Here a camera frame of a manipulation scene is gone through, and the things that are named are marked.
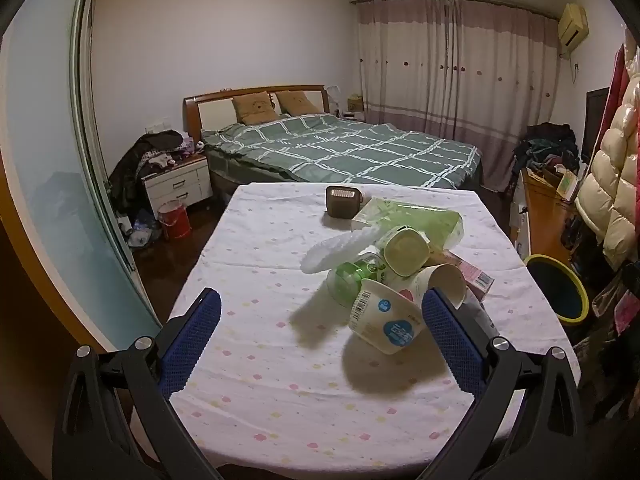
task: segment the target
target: television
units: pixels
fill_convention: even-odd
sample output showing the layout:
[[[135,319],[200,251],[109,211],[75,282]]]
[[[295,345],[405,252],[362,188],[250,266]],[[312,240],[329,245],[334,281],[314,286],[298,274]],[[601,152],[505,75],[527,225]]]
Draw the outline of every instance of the television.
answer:
[[[604,115],[604,108],[607,105],[609,88],[601,88],[587,92],[587,107],[584,117],[584,136],[582,137],[582,149],[580,158],[588,164],[593,155],[593,147],[600,133],[600,124]]]

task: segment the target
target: green plastic package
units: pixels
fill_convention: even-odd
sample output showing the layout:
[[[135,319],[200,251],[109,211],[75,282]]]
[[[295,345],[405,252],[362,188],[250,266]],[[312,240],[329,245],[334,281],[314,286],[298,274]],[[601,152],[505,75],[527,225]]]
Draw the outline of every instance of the green plastic package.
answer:
[[[452,249],[460,243],[465,233],[462,216],[457,211],[381,198],[372,198],[353,222],[354,225],[376,225],[387,230],[408,225],[426,235],[433,252]]]

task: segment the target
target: small carton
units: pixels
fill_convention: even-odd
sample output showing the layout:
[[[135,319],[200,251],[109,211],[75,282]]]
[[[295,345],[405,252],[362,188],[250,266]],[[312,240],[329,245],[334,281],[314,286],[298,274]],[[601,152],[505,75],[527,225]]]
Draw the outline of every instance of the small carton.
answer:
[[[460,269],[460,272],[465,277],[466,284],[478,298],[478,301],[482,301],[482,298],[489,292],[494,282],[491,276],[447,250],[442,253],[432,254],[427,262],[428,266],[439,264],[451,264]]]

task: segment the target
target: metal screw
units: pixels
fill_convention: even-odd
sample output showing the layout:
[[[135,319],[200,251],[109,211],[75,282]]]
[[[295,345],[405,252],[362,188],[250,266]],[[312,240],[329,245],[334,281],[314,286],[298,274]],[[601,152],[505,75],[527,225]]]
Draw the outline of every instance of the metal screw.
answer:
[[[138,350],[146,350],[151,346],[151,338],[144,336],[136,340],[136,348]]]
[[[557,346],[554,346],[551,349],[551,355],[553,357],[555,357],[556,359],[560,359],[560,360],[564,359],[564,356],[565,356],[564,350],[562,350],[561,348],[559,348]]]
[[[91,348],[89,348],[87,345],[82,345],[78,350],[76,350],[76,355],[78,357],[87,357],[90,351]]]
[[[492,341],[496,350],[506,350],[509,348],[509,342],[503,337],[497,337]]]

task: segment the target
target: wooden headboard frame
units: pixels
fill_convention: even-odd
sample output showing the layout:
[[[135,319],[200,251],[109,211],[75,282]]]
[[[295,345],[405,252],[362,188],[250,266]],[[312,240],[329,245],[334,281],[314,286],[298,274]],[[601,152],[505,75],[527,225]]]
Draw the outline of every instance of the wooden headboard frame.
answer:
[[[222,90],[211,94],[196,95],[184,99],[184,117],[186,120],[187,133],[193,137],[193,140],[200,140],[202,132],[202,121],[200,120],[200,109],[198,104],[210,101],[220,101],[222,99],[231,99],[239,95],[257,94],[258,92],[284,92],[286,90],[302,90],[304,92],[322,92],[322,104],[325,113],[329,113],[329,97],[323,85],[283,85],[283,86],[257,86],[255,88],[240,88],[238,90]]]

